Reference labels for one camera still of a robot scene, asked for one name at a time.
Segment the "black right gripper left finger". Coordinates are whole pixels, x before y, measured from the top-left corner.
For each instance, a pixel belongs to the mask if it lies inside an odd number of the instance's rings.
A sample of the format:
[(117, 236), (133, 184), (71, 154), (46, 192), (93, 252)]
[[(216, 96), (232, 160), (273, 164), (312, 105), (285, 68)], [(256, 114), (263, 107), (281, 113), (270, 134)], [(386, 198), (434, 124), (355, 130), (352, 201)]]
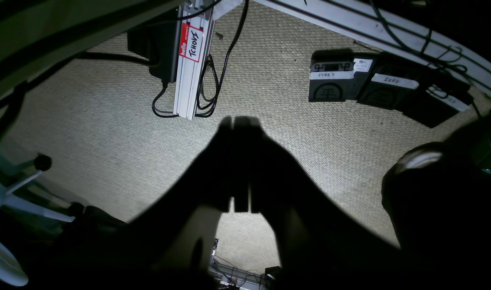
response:
[(208, 274), (213, 238), (229, 209), (232, 119), (177, 182), (122, 232), (122, 284), (150, 290), (216, 288)]

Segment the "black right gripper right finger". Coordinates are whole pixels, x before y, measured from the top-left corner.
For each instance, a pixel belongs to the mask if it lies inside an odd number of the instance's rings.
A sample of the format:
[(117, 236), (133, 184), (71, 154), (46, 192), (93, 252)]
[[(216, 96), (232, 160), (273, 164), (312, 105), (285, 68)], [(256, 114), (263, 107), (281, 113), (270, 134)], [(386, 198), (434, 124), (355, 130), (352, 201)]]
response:
[(392, 288), (399, 252), (345, 213), (254, 117), (237, 117), (240, 169), (251, 210), (271, 226), (281, 270), (270, 290)]

